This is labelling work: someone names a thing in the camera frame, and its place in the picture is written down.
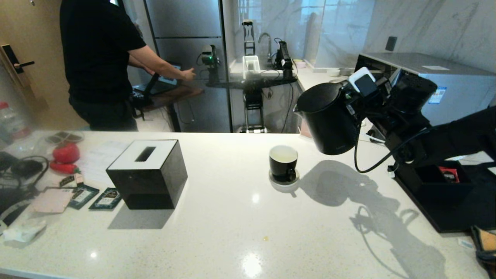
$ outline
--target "plastic bottle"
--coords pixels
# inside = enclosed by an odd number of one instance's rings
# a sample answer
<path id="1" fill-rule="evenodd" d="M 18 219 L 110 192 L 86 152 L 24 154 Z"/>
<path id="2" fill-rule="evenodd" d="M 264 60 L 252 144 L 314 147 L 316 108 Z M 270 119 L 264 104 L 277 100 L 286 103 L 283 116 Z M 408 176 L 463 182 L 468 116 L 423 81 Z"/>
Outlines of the plastic bottle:
<path id="1" fill-rule="evenodd" d="M 26 122 L 8 106 L 7 102 L 0 102 L 0 124 L 13 140 L 22 139 L 31 134 Z"/>

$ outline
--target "kettle spout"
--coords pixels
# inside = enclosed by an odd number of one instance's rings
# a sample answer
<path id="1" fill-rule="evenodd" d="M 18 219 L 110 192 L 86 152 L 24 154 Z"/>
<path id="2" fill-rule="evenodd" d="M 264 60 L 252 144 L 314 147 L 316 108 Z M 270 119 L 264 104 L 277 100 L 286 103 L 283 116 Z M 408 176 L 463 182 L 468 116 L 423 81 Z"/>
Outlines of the kettle spout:
<path id="1" fill-rule="evenodd" d="M 293 109 L 293 113 L 298 115 L 299 117 L 303 118 L 303 113 L 298 109 L 298 104 L 295 105 Z"/>

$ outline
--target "red bell pepper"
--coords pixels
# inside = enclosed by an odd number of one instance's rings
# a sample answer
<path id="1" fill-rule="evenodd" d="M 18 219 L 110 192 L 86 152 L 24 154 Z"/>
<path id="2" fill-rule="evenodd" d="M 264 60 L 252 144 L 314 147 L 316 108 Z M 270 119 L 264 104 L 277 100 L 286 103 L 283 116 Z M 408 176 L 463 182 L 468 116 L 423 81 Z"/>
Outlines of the red bell pepper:
<path id="1" fill-rule="evenodd" d="M 66 174 L 80 173 L 79 168 L 74 164 L 60 164 L 55 161 L 51 161 L 50 168 L 57 172 Z"/>
<path id="2" fill-rule="evenodd" d="M 54 149 L 53 156 L 58 163 L 74 163 L 79 159 L 79 148 L 73 142 L 62 143 Z"/>

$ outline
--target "man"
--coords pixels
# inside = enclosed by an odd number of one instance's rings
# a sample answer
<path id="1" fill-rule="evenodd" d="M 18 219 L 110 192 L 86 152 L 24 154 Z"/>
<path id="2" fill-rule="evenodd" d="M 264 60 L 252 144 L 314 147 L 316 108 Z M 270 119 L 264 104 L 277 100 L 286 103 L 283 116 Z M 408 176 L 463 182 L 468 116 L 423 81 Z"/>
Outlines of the man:
<path id="1" fill-rule="evenodd" d="M 126 13 L 109 0 L 62 0 L 60 9 L 69 103 L 93 131 L 137 131 L 131 115 L 127 66 L 193 80 L 158 57 Z"/>

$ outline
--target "refrigerator door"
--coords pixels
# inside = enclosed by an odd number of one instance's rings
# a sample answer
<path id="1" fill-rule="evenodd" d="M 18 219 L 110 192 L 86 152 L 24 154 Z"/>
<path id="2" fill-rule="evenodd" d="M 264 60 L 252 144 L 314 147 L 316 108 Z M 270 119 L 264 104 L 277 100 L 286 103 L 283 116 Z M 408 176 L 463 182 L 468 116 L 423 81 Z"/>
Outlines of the refrigerator door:
<path id="1" fill-rule="evenodd" d="M 176 104 L 181 131 L 229 133 L 231 127 L 228 92 L 223 88 L 206 87 L 208 71 L 205 66 L 198 66 L 196 63 L 204 45 L 215 45 L 217 55 L 224 57 L 222 39 L 156 39 L 156 42 L 157 50 L 164 60 L 180 63 L 184 70 L 195 68 L 196 80 L 185 81 L 183 84 L 205 90 L 202 95 Z M 221 80 L 226 77 L 224 63 L 220 65 L 219 77 Z"/>
<path id="2" fill-rule="evenodd" d="M 218 0 L 146 0 L 155 38 L 222 36 Z"/>

